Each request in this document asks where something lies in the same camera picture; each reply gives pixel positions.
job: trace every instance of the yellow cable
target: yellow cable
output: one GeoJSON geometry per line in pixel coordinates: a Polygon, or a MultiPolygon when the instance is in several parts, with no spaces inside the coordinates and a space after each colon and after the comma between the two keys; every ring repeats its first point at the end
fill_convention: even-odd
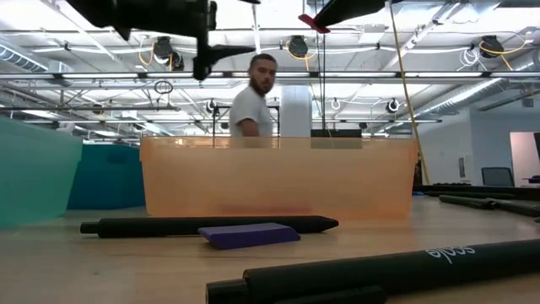
{"type": "Polygon", "coordinates": [[[312,59],[315,55],[316,55],[316,52],[311,54],[311,56],[309,57],[297,57],[295,55],[293,55],[290,51],[289,51],[289,43],[290,41],[287,41],[285,42],[285,48],[287,49],[287,53],[294,59],[298,59],[298,60],[308,60],[308,59],[312,59]]]}
{"type": "Polygon", "coordinates": [[[478,45],[480,47],[481,50],[483,51],[486,51],[488,53],[491,53],[491,54],[496,54],[496,55],[508,55],[508,54],[511,54],[511,53],[515,53],[515,52],[519,52],[521,51],[526,45],[527,45],[527,38],[525,39],[525,42],[523,42],[523,45],[516,48],[515,50],[512,50],[512,51],[507,51],[507,52],[496,52],[496,51],[491,51],[485,47],[483,47],[482,45],[484,44],[484,42],[480,42],[480,45],[478,45]]]}
{"type": "Polygon", "coordinates": [[[428,166],[425,163],[424,151],[422,150],[422,144],[420,143],[419,131],[416,126],[416,119],[414,118],[414,109],[411,106],[411,101],[408,96],[407,80],[405,79],[405,73],[403,71],[402,53],[399,49],[399,40],[397,39],[396,20],[394,19],[394,10],[392,9],[392,4],[390,4],[390,16],[391,16],[391,24],[394,29],[394,41],[396,43],[397,58],[399,61],[399,70],[402,74],[403,91],[405,92],[405,101],[407,102],[408,114],[411,116],[411,122],[413,123],[414,135],[416,136],[416,140],[418,141],[418,150],[420,151],[420,162],[422,164],[422,168],[424,169],[425,181],[428,185],[430,185],[431,182],[429,181],[428,166]]]}
{"type": "Polygon", "coordinates": [[[503,58],[503,61],[506,63],[506,67],[508,67],[510,71],[513,71],[514,69],[512,68],[508,60],[506,60],[505,55],[500,55],[500,57],[503,58]]]}
{"type": "Polygon", "coordinates": [[[138,59],[145,66],[149,66],[150,64],[152,64],[152,61],[154,60],[154,43],[152,43],[152,50],[151,50],[151,53],[150,53],[150,61],[145,62],[144,59],[143,59],[143,54],[140,51],[138,52],[138,59]]]}

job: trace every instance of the beard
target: beard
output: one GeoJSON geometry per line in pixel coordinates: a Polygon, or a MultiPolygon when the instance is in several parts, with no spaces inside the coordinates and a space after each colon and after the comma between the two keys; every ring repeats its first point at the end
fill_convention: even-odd
{"type": "Polygon", "coordinates": [[[270,84],[268,84],[268,89],[262,88],[255,79],[250,79],[250,86],[255,90],[257,94],[259,94],[261,97],[264,97],[271,89],[272,87],[270,84]]]}

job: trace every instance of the red clip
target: red clip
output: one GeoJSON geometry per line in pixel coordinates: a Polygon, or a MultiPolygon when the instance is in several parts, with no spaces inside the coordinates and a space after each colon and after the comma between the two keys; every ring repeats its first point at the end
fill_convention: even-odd
{"type": "Polygon", "coordinates": [[[319,34],[330,33],[329,29],[327,29],[326,27],[317,25],[315,23],[315,20],[312,17],[308,16],[307,14],[298,16],[298,19],[300,19],[300,21],[304,22],[305,24],[309,25],[313,30],[315,30],[319,34]]]}

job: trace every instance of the orange translucent bin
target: orange translucent bin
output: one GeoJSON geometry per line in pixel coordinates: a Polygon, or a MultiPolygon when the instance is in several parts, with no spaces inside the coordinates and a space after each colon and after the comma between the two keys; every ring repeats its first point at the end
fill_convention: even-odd
{"type": "Polygon", "coordinates": [[[147,137],[149,215],[319,214],[404,219],[417,143],[410,139],[147,137]]]}

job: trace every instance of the white t-shirt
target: white t-shirt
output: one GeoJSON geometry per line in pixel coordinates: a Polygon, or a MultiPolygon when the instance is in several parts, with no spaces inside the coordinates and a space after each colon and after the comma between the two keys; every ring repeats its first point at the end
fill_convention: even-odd
{"type": "Polygon", "coordinates": [[[268,110],[267,102],[251,86],[243,89],[233,100],[229,112],[231,137],[243,136],[237,123],[244,119],[251,119],[259,125],[260,137],[272,137],[272,115],[268,110]]]}

